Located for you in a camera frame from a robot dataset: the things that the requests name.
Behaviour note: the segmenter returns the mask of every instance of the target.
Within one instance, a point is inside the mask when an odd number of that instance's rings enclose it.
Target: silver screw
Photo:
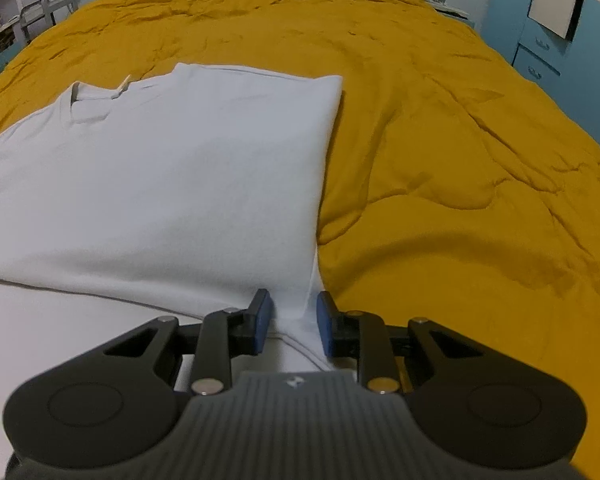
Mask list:
[[[218,379],[206,377],[204,379],[198,379],[191,385],[191,389],[199,395],[215,395],[222,391],[224,384]]]

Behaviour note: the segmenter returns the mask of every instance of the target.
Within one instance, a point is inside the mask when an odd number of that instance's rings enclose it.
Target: white fabric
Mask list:
[[[13,451],[2,430],[2,409],[11,392],[33,376],[163,314],[137,303],[0,283],[0,478]],[[181,324],[198,322],[178,318]],[[310,317],[294,325],[299,338],[272,332],[263,355],[233,359],[234,378],[242,370],[330,369]],[[185,360],[176,389],[187,388],[183,379],[189,367],[190,360]]]
[[[310,303],[342,78],[179,64],[0,135],[0,280],[202,316]]]

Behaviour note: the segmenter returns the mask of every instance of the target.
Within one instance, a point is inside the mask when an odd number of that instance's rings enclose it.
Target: metal handle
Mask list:
[[[549,50],[549,48],[550,48],[548,43],[545,43],[544,41],[542,41],[538,38],[536,38],[536,45],[544,50]]]
[[[527,67],[527,69],[529,70],[529,73],[535,77],[536,79],[540,80],[542,79],[542,74],[539,73],[538,71],[536,71],[535,69],[531,68],[530,66]]]

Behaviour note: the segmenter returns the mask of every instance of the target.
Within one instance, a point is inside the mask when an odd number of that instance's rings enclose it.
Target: yellow bedspread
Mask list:
[[[178,61],[343,75],[318,226],[338,306],[430,317],[567,381],[589,415],[574,462],[600,479],[587,134],[422,0],[100,0],[0,75],[0,131],[75,80],[115,88]]]

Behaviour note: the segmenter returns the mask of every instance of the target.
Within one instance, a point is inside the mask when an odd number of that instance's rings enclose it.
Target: gray chair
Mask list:
[[[56,24],[54,12],[66,7],[69,12],[78,8],[78,0],[38,0],[24,6],[20,11],[20,28],[27,44],[31,42],[29,27],[38,20],[45,20],[46,26],[51,28]]]

